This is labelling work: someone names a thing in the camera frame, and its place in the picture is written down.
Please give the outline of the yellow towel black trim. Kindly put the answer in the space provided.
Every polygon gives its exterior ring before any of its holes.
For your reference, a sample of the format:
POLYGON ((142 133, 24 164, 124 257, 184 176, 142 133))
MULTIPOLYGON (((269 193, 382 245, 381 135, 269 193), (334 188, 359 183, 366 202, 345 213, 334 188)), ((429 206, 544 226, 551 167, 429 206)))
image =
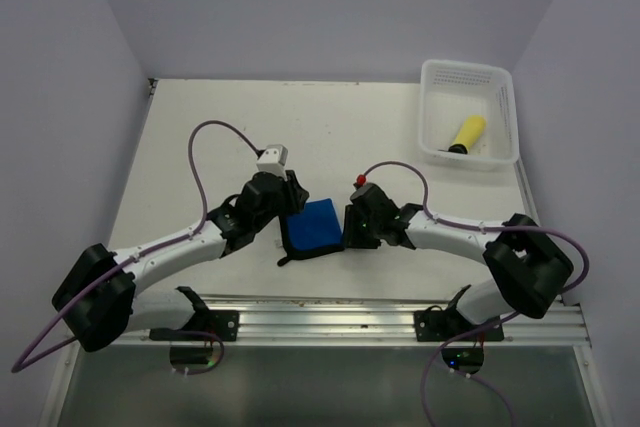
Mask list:
POLYGON ((472 115, 467 117, 446 152, 468 155, 470 149, 483 135, 486 125, 487 121, 483 116, 472 115))

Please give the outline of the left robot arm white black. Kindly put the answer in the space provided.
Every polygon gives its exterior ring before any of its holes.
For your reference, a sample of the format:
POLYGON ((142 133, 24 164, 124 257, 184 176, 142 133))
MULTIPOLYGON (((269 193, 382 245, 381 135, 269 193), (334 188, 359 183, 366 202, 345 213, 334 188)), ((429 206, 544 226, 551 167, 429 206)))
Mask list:
POLYGON ((214 330, 214 315, 189 287, 163 299, 151 288, 192 266, 227 257, 254 241, 273 219, 303 211, 309 193, 292 170, 256 173, 240 193, 173 236, 121 251, 86 248, 52 297, 52 305, 87 352, 123 333, 151 330, 154 340, 193 340, 214 330))

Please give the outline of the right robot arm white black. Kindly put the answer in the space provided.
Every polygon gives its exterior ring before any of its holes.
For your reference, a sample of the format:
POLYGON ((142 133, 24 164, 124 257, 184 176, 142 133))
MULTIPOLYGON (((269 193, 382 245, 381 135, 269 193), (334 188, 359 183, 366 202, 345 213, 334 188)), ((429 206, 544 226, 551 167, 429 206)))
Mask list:
POLYGON ((574 270, 565 253, 526 215, 463 229, 418 204, 397 206, 373 183, 350 197, 344 242, 348 249, 376 249, 385 243, 435 250, 485 265, 491 278, 462 288, 441 315, 449 334, 461 340, 505 314, 544 317, 574 270))

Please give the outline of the blue towel dark trim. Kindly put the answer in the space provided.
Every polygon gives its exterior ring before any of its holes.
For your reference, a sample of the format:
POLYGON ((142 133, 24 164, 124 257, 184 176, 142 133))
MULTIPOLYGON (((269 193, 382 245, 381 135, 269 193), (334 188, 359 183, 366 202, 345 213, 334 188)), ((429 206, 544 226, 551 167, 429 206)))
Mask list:
POLYGON ((345 250, 343 233, 331 199, 309 201, 299 214, 279 217, 285 256, 277 265, 305 261, 345 250))

